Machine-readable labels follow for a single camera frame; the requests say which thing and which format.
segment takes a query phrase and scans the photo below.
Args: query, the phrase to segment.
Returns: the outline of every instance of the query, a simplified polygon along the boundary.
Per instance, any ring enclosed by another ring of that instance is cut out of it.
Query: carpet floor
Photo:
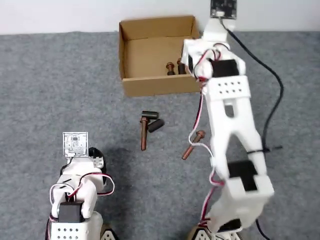
[[[238,32],[285,86],[267,143],[283,150],[266,156],[275,196],[260,217],[272,239],[319,239],[320,33]],[[233,41],[245,60],[256,128],[279,94],[276,79]],[[0,235],[41,240],[51,205],[49,188],[65,164],[62,132],[89,132],[103,151],[115,193],[96,209],[121,240],[183,240],[200,217],[210,189],[209,155],[186,160],[199,94],[128,98],[118,72],[118,34],[61,33],[0,36]],[[165,126],[140,151],[140,114],[159,111]],[[207,111],[199,129],[210,131]],[[209,143],[209,136],[204,140]],[[228,159],[246,157],[231,139]],[[261,240],[253,225],[244,231]]]

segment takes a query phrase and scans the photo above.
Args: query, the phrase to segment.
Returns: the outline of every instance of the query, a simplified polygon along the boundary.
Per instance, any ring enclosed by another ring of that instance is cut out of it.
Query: cardboard box
[[[154,17],[119,23],[119,71],[128,97],[199,92],[190,74],[178,75],[184,39],[199,38],[194,16]],[[176,75],[168,76],[166,65]]]

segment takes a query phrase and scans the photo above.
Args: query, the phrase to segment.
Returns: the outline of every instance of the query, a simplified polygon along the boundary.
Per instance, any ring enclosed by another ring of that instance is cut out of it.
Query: cable tie
[[[260,152],[263,152],[263,153],[270,153],[274,150],[280,150],[280,149],[283,149],[284,147],[282,145],[279,145],[279,146],[274,146],[272,148],[268,148],[268,147],[265,147],[263,149],[259,149],[259,150],[253,150],[253,151],[247,151],[246,154],[254,154],[254,153],[260,153]]]

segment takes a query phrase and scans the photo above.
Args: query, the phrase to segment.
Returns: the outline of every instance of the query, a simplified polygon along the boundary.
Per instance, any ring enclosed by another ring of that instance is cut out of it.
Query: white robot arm
[[[98,195],[111,195],[115,190],[102,152],[88,148],[87,132],[64,132],[63,150],[69,162],[49,191],[52,207],[46,240],[117,239],[111,229],[101,235],[103,218],[94,211]],[[107,179],[112,189],[103,192]]]
[[[205,216],[205,226],[211,236],[233,239],[228,236],[255,222],[274,195],[274,189],[255,127],[246,64],[230,51],[227,43],[225,26],[233,30],[235,20],[226,19],[224,26],[221,22],[224,14],[215,12],[201,39],[184,40],[181,62],[202,82],[201,94],[206,99],[214,156],[210,162],[224,182],[219,200]],[[227,106],[232,108],[232,115],[227,114]],[[227,162],[231,135],[238,137],[248,152],[247,160]]]

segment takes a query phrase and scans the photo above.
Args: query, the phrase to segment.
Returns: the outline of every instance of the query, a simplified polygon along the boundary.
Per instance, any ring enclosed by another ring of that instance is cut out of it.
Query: screw
[[[205,135],[206,135],[205,131],[203,131],[203,130],[197,131],[196,132],[196,137],[193,139],[192,142],[193,143],[198,143],[201,139],[203,139],[205,137]],[[182,156],[182,159],[186,160],[189,157],[189,155],[191,154],[191,152],[193,151],[194,148],[195,148],[194,146],[190,145],[187,148],[187,150],[184,152],[184,154]]]
[[[167,75],[175,75],[175,72],[174,72],[175,65],[172,62],[168,62],[165,67],[168,69]]]
[[[148,126],[148,118],[141,117],[141,151],[146,150],[147,148],[147,126]]]

